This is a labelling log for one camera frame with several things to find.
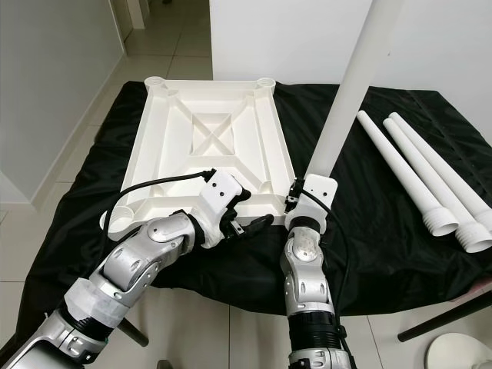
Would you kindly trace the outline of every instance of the white round base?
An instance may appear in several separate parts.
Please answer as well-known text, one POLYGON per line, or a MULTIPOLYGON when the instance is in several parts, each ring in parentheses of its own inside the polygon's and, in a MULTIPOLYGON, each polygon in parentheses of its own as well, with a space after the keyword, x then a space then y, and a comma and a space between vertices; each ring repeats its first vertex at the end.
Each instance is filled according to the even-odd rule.
POLYGON ((479 340, 460 333, 443 334, 427 349, 426 369, 472 369, 492 361, 492 350, 479 340))

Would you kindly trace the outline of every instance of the black cloth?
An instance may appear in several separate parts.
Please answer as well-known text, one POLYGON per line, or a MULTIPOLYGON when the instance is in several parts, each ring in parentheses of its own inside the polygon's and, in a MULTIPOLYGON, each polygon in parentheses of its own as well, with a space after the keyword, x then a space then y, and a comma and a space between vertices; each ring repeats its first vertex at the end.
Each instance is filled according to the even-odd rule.
MULTIPOLYGON (((292 165, 304 176, 336 85, 277 84, 274 100, 292 165)), ((113 104, 28 273, 15 336, 0 363, 31 335, 77 277, 87 277, 114 246, 101 249, 99 217, 118 193, 138 129, 146 91, 128 82, 113 104)), ((471 187, 492 205, 492 148, 439 93, 370 88, 362 107, 381 122, 406 118, 471 187)), ((332 210, 348 235, 351 263, 343 314, 380 314, 447 301, 492 276, 492 249, 467 254, 454 236, 433 238, 384 159, 355 122, 331 175, 332 210)), ((163 270, 159 288, 187 288, 249 311, 284 314, 279 257, 286 240, 272 226, 255 238, 195 249, 163 270)), ((336 296, 345 252, 336 227, 325 255, 336 296)))

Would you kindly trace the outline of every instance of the tiled floor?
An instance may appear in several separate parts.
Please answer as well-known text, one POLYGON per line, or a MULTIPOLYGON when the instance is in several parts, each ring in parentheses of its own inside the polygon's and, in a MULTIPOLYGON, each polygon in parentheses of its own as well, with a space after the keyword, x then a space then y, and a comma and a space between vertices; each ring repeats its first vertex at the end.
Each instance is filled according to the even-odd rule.
MULTIPOLYGON (((56 204, 74 181, 120 88, 127 80, 142 81, 150 75, 211 79, 209 23, 205 0, 174 0, 171 5, 154 0, 148 30, 132 32, 128 37, 128 57, 108 83, 42 209, 0 212, 0 345, 15 329, 25 276, 51 224, 56 204)), ((490 308, 407 343, 396 340, 399 331, 452 306, 446 303, 397 314, 343 318, 358 367, 422 368, 427 346, 444 332, 470 334, 492 346, 490 308)), ((151 289, 131 309, 128 318, 149 336, 148 347, 139 347, 116 331, 90 367, 153 369, 162 358, 171 359, 175 369, 288 366, 290 347, 285 317, 253 314, 190 291, 151 289)))

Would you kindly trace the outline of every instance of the metal rod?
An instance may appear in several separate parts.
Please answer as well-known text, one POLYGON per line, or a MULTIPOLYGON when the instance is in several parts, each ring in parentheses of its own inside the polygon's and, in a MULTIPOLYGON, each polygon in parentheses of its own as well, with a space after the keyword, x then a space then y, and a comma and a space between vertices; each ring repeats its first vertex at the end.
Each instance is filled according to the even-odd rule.
POLYGON ((141 333, 130 321, 124 318, 118 325, 118 329, 129 336, 133 341, 137 342, 142 347, 148 345, 148 338, 141 333))
POLYGON ((404 0, 373 0, 306 175, 329 176, 381 59, 404 0))
POLYGON ((465 302, 464 304, 455 307, 445 313, 433 317, 432 319, 419 324, 416 327, 407 329, 405 332, 401 332, 398 335, 398 340, 400 342, 405 342, 411 340, 412 338, 418 337, 422 334, 432 331, 433 329, 442 327, 445 324, 457 321, 462 317, 473 314, 476 311, 488 308, 492 305, 492 291, 485 292, 484 294, 465 302))

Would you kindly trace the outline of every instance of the white plastic tube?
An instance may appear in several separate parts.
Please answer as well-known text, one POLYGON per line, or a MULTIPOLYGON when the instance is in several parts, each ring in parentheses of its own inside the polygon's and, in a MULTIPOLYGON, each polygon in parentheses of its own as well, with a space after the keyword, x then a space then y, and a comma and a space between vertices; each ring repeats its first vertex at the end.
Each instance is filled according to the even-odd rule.
POLYGON ((429 232, 433 236, 443 236, 455 231, 458 226, 456 218, 448 209, 439 203, 422 180, 410 168, 410 165, 401 157, 396 148, 377 129, 366 112, 359 111, 357 113, 357 119, 410 195, 412 201, 421 211, 424 224, 429 232))
POLYGON ((306 175, 330 176, 379 62, 389 51, 391 31, 403 3, 372 1, 306 175))
POLYGON ((482 224, 478 223, 464 205, 461 204, 461 201, 427 160, 425 160, 424 156, 422 156, 410 139, 398 127, 397 123, 393 119, 387 118, 384 119, 383 124, 410 162, 412 168, 427 185, 427 188, 430 189, 436 199, 448 208, 458 220, 459 225, 456 230, 456 238, 464 250, 466 252, 478 252, 492 246, 492 235, 490 232, 482 224))
POLYGON ((485 201, 398 113, 391 113, 390 118, 398 124, 432 168, 444 179, 465 208, 489 232, 492 232, 492 209, 485 201))

